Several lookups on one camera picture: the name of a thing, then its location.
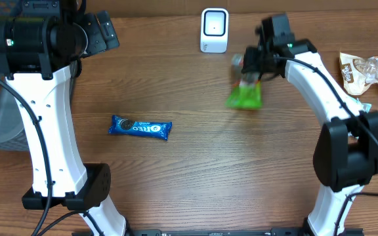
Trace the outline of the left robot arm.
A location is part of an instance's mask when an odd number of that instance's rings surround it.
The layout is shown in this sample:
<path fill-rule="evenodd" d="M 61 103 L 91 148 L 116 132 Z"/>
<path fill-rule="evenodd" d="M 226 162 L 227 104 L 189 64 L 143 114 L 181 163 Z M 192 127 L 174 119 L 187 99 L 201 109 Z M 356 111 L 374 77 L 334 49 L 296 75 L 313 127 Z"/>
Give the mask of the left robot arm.
<path fill-rule="evenodd" d="M 88 13 L 84 1 L 21 1 L 20 8 L 0 16 L 0 73 L 31 155 L 33 184 L 22 204 L 44 214 L 62 205 L 81 215 L 91 235 L 130 235 L 109 194 L 109 166 L 81 160 L 70 108 L 81 59 L 119 46 L 110 16 Z"/>

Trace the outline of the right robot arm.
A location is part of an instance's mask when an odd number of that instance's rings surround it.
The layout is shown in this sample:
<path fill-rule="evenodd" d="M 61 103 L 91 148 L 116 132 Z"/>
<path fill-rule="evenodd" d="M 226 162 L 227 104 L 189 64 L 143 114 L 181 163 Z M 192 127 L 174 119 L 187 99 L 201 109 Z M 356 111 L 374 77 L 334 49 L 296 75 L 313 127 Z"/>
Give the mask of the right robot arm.
<path fill-rule="evenodd" d="M 303 96 L 321 125 L 313 154 L 320 189 L 299 235 L 361 235 L 344 222 L 357 196 L 378 174 L 378 112 L 367 113 L 342 91 L 307 39 L 247 47 L 242 73 L 281 75 Z"/>

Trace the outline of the teal snack packet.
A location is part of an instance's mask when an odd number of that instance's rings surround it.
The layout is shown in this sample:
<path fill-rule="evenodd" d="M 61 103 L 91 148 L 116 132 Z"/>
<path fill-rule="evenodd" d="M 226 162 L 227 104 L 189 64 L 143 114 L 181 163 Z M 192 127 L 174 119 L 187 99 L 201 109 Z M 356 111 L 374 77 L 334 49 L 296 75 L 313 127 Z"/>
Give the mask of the teal snack packet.
<path fill-rule="evenodd" d="M 357 98 L 348 97 L 347 100 L 348 100 L 348 103 L 355 104 L 355 106 L 358 107 L 358 109 L 360 110 L 361 113 L 362 112 L 369 113 L 369 111 L 370 111 L 370 109 L 372 107 L 371 104 L 361 103 L 361 101 L 359 101 L 359 99 L 357 99 Z M 361 126 L 358 124 L 357 120 L 355 120 L 354 118 L 350 117 L 348 124 L 350 126 L 350 128 L 348 129 L 348 136 L 359 138 L 358 135 L 360 133 Z"/>

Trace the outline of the beige paper pouch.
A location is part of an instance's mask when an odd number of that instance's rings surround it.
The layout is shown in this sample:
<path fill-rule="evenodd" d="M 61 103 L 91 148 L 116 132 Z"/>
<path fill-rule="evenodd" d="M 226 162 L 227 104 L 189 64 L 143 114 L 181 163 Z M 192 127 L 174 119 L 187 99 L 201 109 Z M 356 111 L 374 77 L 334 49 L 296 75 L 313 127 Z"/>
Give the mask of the beige paper pouch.
<path fill-rule="evenodd" d="M 378 56 L 361 58 L 341 52 L 339 63 L 344 89 L 350 95 L 362 95 L 372 84 L 378 85 Z"/>

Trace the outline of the green snack packet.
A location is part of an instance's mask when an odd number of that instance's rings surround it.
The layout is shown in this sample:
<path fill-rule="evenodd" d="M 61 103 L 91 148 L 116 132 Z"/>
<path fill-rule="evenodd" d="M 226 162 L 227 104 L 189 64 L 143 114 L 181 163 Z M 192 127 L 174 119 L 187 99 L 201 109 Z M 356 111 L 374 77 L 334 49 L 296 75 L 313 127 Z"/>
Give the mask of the green snack packet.
<path fill-rule="evenodd" d="M 260 109 L 263 105 L 260 73 L 242 73 L 242 69 L 243 55 L 235 54 L 231 61 L 232 78 L 235 83 L 225 105 L 232 109 Z"/>

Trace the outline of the blue Oreo cookie pack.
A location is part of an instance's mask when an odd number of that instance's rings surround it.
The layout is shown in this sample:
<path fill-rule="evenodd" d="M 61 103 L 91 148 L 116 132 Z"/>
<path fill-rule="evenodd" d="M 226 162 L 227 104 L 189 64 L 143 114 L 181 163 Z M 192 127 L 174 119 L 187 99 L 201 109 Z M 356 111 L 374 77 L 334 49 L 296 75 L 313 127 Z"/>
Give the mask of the blue Oreo cookie pack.
<path fill-rule="evenodd" d="M 108 129 L 108 133 L 159 138 L 168 141 L 168 136 L 172 127 L 172 122 L 133 121 L 113 115 L 112 124 Z"/>

